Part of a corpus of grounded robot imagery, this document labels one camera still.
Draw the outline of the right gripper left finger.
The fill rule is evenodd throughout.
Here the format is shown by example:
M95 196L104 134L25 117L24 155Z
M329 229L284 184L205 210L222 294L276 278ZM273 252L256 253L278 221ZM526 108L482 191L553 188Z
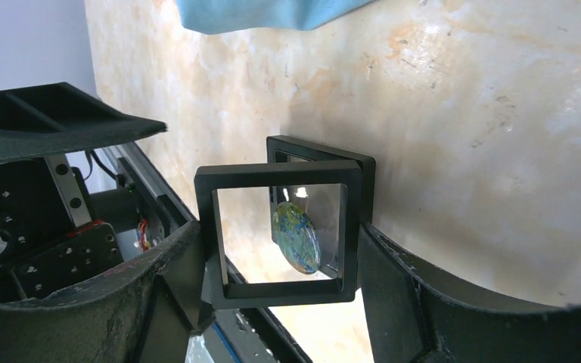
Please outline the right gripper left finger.
M0 362L182 362L213 322L200 224L44 299L0 304Z

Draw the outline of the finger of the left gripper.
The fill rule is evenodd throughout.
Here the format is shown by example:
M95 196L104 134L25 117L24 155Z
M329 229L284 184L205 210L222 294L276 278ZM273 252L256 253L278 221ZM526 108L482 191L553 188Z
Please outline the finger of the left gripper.
M0 163L126 144L167 130L67 82L0 91Z

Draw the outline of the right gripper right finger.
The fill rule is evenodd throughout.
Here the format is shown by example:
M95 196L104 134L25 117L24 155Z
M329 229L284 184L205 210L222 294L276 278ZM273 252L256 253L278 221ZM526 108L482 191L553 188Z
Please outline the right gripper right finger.
M581 362L581 304L488 290L362 225L359 272L377 362Z

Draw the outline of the black square frame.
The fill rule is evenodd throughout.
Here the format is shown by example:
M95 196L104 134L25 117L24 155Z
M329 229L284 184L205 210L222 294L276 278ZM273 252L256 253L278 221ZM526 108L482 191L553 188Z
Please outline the black square frame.
M230 284L225 264L219 189L284 185L342 184L338 275L335 279ZM361 222L362 169L354 160L201 166L194 177L211 302L215 309L251 309L345 303L357 290L357 249Z
M276 135L266 139L268 163L354 160L362 170L360 220L371 222L373 216L376 161L373 157L319 144L301 138ZM341 194L345 186L291 185L270 187L270 210L281 202L290 202L307 214L315 227L321 249L321 263L316 272L321 278L336 278L340 214L344 211Z

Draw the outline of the round green brooch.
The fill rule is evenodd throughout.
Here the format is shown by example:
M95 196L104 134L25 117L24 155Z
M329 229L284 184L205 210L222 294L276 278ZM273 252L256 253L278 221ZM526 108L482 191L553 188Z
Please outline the round green brooch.
M287 262L299 273L315 274L322 251L312 220L296 204L281 202L272 214L272 238Z

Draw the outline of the light blue t-shirt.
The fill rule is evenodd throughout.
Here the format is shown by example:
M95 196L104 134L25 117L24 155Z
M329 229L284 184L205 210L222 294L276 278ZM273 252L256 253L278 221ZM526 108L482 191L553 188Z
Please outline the light blue t-shirt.
M180 0L184 28L206 35L244 29L308 31L337 19L369 0Z

